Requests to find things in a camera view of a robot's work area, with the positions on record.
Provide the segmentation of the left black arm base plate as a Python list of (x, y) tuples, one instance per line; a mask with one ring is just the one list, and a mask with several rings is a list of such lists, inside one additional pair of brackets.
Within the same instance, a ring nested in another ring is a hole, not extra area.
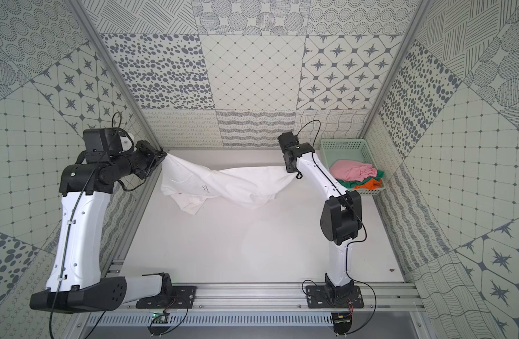
[(192, 309), (196, 297), (197, 286), (173, 286), (169, 295), (160, 293), (153, 297), (140, 299), (137, 309)]

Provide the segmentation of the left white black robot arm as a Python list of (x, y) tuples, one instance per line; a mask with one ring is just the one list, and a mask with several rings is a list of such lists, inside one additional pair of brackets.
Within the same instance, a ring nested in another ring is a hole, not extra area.
[(64, 169), (57, 255), (45, 289), (31, 296), (31, 309), (74, 314), (113, 311), (142, 299), (170, 300), (173, 285), (167, 273), (104, 278), (100, 266), (103, 221), (115, 184), (128, 175), (147, 179), (166, 156), (149, 142), (139, 141), (128, 151), (111, 147), (82, 151)]

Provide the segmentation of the white t-shirt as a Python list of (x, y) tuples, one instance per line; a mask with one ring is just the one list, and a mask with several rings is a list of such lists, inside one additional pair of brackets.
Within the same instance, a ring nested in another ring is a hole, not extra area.
[(207, 200), (216, 198), (250, 210), (262, 208), (295, 176), (283, 166), (214, 170), (167, 155), (161, 178), (162, 194), (171, 197), (180, 210), (194, 215)]

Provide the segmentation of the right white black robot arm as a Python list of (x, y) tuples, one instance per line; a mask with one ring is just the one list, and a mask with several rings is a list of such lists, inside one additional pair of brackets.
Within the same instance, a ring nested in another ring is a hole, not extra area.
[(324, 199), (320, 229), (330, 242), (330, 266), (325, 274), (325, 294), (335, 304), (355, 291), (350, 256), (363, 227), (361, 196), (342, 186), (321, 163), (313, 147), (306, 144), (281, 147), (286, 171), (313, 184)]

